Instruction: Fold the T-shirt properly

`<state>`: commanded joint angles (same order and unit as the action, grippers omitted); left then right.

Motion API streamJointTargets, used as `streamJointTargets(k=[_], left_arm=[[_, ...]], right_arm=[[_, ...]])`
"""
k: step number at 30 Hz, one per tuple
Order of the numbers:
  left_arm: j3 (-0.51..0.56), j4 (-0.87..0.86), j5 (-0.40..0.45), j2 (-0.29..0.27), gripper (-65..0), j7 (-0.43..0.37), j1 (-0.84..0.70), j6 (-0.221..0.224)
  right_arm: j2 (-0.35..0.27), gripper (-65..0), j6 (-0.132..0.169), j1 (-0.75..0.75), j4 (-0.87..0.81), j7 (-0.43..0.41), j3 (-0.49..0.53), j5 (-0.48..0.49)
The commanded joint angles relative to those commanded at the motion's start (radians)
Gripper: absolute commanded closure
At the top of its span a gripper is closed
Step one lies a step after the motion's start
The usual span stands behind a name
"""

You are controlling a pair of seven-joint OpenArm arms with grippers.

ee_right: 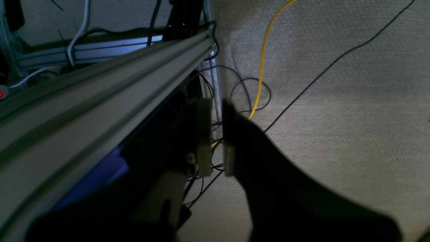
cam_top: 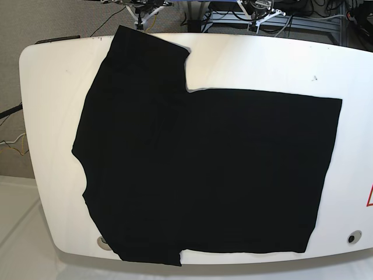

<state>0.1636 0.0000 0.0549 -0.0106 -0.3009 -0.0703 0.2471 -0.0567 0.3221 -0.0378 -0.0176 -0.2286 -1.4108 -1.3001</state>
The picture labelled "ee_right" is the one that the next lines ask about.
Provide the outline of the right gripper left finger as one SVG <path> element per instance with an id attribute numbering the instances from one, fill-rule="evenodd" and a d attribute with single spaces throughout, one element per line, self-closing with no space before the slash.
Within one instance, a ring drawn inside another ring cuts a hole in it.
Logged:
<path id="1" fill-rule="evenodd" d="M 40 216 L 28 242 L 173 242 L 187 180 L 211 173 L 211 100 L 195 99 L 172 123 L 127 140 L 129 170 L 103 188 Z"/>

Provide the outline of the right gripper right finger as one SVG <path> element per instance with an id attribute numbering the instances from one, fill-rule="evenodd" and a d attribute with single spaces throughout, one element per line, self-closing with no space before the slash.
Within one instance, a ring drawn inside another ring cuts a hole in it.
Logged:
<path id="1" fill-rule="evenodd" d="M 243 187 L 251 242 L 401 242 L 389 216 L 350 201 L 296 167 L 223 100 L 224 166 Z"/>

